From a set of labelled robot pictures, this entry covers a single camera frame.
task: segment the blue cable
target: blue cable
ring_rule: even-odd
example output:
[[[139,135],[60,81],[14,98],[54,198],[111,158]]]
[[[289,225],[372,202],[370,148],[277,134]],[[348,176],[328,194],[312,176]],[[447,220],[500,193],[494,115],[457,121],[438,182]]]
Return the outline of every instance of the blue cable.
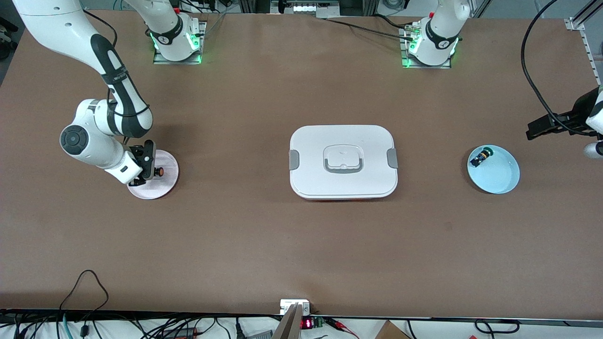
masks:
[[[63,314],[63,326],[65,327],[65,332],[67,332],[67,336],[69,337],[69,339],[74,339],[73,335],[71,335],[71,331],[69,330],[69,327],[67,327],[66,314]]]

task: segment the brown table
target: brown table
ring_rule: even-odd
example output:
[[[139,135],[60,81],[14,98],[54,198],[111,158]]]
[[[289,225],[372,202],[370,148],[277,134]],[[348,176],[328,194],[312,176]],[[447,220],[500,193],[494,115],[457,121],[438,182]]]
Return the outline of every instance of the brown table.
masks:
[[[180,164],[177,187],[139,200],[65,155],[61,130],[105,86],[24,35],[0,90],[1,307],[56,308],[92,268],[107,309],[274,313],[303,297],[322,314],[603,318],[603,167],[582,155],[592,139],[526,140],[545,113],[520,68],[527,21],[469,20],[442,71],[402,68],[395,39],[300,15],[227,15],[203,64],[154,66],[136,13],[99,15],[153,108],[147,136]],[[537,25],[527,54],[558,112],[596,86],[579,34],[559,20]],[[386,127],[395,192],[296,196],[289,138],[311,124]],[[466,157],[482,144],[518,160],[511,193],[469,183]],[[92,281],[68,307],[102,300]]]

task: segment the gray floor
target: gray floor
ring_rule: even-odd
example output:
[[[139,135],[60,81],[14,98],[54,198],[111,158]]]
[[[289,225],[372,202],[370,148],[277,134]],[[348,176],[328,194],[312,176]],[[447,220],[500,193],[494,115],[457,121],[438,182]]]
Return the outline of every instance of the gray floor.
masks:
[[[559,0],[547,10],[543,17],[568,18],[576,14],[586,3],[588,3],[588,1],[589,0]],[[115,8],[119,10],[121,5],[123,10],[131,10],[127,2],[122,0],[81,0],[80,2],[88,9],[108,10],[115,6]],[[490,6],[484,12],[483,17],[532,18],[539,9],[548,2],[549,0],[492,0]],[[389,9],[384,6],[383,3],[380,3],[378,10],[379,13],[384,15],[426,16],[430,11],[435,10],[437,4],[438,0],[410,0],[406,10],[398,11]],[[19,32],[14,35],[14,39],[18,41],[23,32],[23,23],[14,9],[11,0],[0,0],[0,16],[8,19],[10,22],[21,28]],[[600,11],[593,16],[585,24],[585,28],[595,65],[599,71],[603,72],[603,11]],[[8,70],[11,59],[12,56],[0,62],[0,84]]]

